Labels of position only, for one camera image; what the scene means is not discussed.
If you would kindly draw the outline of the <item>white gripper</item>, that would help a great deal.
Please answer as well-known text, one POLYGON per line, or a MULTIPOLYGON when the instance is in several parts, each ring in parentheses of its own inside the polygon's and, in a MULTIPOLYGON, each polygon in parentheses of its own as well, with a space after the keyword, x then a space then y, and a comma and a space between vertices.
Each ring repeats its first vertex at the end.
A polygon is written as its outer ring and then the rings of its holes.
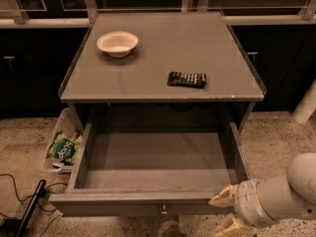
POLYGON ((209 205, 215 207, 234 205, 235 212, 243 220, 233 216, 215 231, 214 237, 242 237, 252 231, 250 226, 262 229, 277 224, 260 203, 258 183, 254 179, 244 181, 238 186, 229 185, 208 201, 209 205))

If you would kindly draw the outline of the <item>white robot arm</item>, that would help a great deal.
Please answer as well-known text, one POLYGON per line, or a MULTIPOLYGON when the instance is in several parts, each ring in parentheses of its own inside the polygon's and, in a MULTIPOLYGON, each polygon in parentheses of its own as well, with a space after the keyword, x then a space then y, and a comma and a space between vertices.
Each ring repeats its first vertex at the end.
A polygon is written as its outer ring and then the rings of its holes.
POLYGON ((256 113, 242 133, 254 177, 224 188, 211 205, 234 209, 216 237, 240 237, 287 219, 316 217, 316 84, 293 113, 256 113))

